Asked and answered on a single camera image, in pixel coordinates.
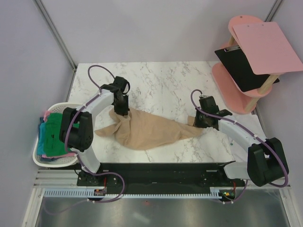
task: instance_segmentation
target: laundry basket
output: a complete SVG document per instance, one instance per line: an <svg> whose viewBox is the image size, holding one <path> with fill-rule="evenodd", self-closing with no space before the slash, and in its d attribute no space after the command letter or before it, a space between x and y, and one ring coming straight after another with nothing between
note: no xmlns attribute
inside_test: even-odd
<svg viewBox="0 0 303 227"><path fill-rule="evenodd" d="M63 113L63 110L66 107L70 107L70 108L75 108L77 106L79 106L81 104L76 104L76 103L57 103L53 106L51 106L48 110L52 111L53 113ZM36 144L34 147L34 151L33 151L33 160L34 162L41 167L47 167L47 168L60 168L60 167L66 167L66 166L71 166L74 165L78 162L77 157L75 156L71 156L71 157L61 157L58 158L55 161L52 162L45 162L40 160L40 156L37 155L37 145L38 145L38 138L36 140Z"/></svg>

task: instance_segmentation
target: clipboard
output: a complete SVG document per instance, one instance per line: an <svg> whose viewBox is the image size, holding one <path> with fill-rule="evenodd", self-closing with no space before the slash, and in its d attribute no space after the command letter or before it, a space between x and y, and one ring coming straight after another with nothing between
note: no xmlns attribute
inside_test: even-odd
<svg viewBox="0 0 303 227"><path fill-rule="evenodd" d="M238 45L217 50L215 54L242 92L260 88L269 77L269 74L254 74L244 52Z"/></svg>

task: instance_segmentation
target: reflective floor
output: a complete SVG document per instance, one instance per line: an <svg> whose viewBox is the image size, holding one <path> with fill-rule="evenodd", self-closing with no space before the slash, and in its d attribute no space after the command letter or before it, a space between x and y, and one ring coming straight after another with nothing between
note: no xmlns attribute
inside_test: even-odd
<svg viewBox="0 0 303 227"><path fill-rule="evenodd" d="M50 212L83 199L44 198ZM41 208L36 227L288 227L279 191L249 191L234 204L205 199L84 202L59 215Z"/></svg>

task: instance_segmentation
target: marble tabletop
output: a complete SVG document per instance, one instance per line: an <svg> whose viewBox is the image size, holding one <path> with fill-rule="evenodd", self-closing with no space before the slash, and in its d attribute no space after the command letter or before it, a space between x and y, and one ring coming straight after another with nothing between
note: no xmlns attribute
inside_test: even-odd
<svg viewBox="0 0 303 227"><path fill-rule="evenodd" d="M195 116L190 93L198 88L205 95L214 96L220 109L226 109L212 79L211 69L216 62L132 62L99 63L115 76L127 79L131 84L129 106L158 116L187 123L187 116ZM97 88L88 78L87 70L92 64L79 64L69 102L82 104L94 95ZM99 84L108 84L112 77L101 68L92 68L91 75ZM199 94L194 98L198 103ZM96 118L95 130L114 123L104 109ZM122 163L176 163L176 162L228 162L246 159L246 152L236 147L232 154L228 137L212 128L205 129L201 136L181 140L170 145L150 150L131 150L121 146L115 138L102 138L94 134L93 149L100 162Z"/></svg>

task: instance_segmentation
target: clipboard clip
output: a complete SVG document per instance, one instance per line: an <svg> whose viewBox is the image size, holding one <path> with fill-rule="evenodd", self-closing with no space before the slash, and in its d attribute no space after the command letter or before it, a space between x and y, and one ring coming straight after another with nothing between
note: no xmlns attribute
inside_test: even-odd
<svg viewBox="0 0 303 227"><path fill-rule="evenodd" d="M235 50L238 50L238 49L241 49L241 47L239 45L236 45L236 46L230 46L230 47L226 47L224 49L225 52L230 52L230 51L235 51Z"/></svg>

